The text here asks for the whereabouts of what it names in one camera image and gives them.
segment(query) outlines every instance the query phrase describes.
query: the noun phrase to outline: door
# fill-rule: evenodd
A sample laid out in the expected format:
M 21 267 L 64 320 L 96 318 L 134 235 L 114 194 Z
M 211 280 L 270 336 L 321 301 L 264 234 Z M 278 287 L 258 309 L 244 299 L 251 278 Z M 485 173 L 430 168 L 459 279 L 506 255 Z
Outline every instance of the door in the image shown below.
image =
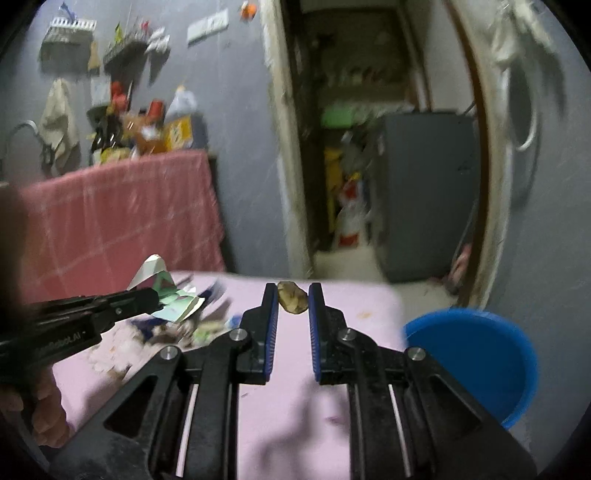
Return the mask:
M 308 246 L 310 256 L 312 256 L 317 250 L 330 248 L 320 112 L 314 88 L 311 52 L 307 43 L 304 15 L 300 9 L 300 3 L 281 0 L 281 9 L 293 86 L 293 98 L 288 101 L 293 102 L 297 118 L 304 195 L 306 197 Z

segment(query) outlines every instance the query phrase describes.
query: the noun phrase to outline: gray refrigerator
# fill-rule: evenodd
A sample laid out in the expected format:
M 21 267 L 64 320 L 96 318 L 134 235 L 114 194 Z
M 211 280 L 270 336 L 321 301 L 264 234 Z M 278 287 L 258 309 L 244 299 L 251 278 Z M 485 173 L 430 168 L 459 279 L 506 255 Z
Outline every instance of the gray refrigerator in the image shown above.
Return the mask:
M 371 238 L 380 267 L 390 282 L 444 276 L 478 198 L 474 119 L 390 113 L 369 138 Z

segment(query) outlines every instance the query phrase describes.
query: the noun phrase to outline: wall shelf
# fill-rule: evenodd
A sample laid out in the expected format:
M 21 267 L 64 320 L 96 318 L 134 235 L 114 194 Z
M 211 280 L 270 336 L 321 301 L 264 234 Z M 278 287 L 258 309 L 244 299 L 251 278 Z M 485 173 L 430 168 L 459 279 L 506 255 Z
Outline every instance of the wall shelf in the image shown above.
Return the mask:
M 90 43 L 96 29 L 96 20 L 78 18 L 71 22 L 64 17 L 55 17 L 43 38 L 41 46 L 55 43 Z
M 148 38 L 141 30 L 128 33 L 122 42 L 115 44 L 103 57 L 105 69 L 122 63 L 129 56 L 143 54 L 148 48 Z

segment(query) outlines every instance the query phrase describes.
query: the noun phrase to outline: door frame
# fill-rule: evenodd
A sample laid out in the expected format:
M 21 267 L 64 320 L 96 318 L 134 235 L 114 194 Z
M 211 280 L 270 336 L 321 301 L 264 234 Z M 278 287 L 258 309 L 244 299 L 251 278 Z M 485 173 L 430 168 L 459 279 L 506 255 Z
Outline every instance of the door frame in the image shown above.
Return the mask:
M 496 277 L 506 235 L 508 193 L 503 185 L 510 182 L 510 178 L 504 165 L 504 157 L 498 151 L 499 146 L 504 144 L 502 135 L 489 115 L 494 106 L 494 98 L 491 98 L 490 89 L 487 88 L 490 79 L 482 78 L 490 73 L 482 68 L 486 65 L 485 54 L 473 48 L 475 34 L 472 28 L 467 27 L 469 18 L 460 12 L 462 0 L 443 0 L 443 3 L 450 12 L 469 63 L 478 109 L 482 162 L 479 215 L 466 282 L 460 290 L 458 303 L 484 308 Z M 260 0 L 259 6 L 265 64 L 271 75 L 269 100 L 279 138 L 277 163 L 290 276 L 309 278 L 313 265 L 307 248 L 304 182 L 281 6 L 274 0 Z
M 277 170 L 290 277 L 310 278 L 313 264 L 308 246 L 304 177 L 281 3 L 260 0 L 259 8 L 265 65 L 271 74 L 269 105 L 279 142 Z

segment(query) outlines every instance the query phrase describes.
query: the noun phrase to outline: white floor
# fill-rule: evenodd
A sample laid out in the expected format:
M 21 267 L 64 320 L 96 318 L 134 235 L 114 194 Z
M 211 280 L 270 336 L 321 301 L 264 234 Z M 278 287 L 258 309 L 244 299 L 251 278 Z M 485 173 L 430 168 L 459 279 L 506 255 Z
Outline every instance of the white floor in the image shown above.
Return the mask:
M 378 267 L 371 247 L 317 252 L 314 256 L 314 277 L 319 280 L 388 282 Z M 398 283 L 391 287 L 402 297 L 405 322 L 428 312 L 448 308 L 456 302 L 455 297 L 434 281 Z

